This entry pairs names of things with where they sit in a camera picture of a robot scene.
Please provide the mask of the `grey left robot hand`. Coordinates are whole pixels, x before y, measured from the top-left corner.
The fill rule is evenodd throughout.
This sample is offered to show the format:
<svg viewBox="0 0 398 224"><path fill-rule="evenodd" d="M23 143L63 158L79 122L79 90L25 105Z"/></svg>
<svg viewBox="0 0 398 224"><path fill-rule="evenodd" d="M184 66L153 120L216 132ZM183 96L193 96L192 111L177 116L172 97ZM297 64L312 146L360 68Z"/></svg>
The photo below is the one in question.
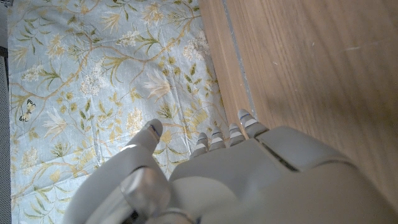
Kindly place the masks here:
<svg viewBox="0 0 398 224"><path fill-rule="evenodd" d="M344 155L286 126L269 129L246 110L201 133L166 177L153 119L75 192L64 223L396 223L397 211Z"/></svg>

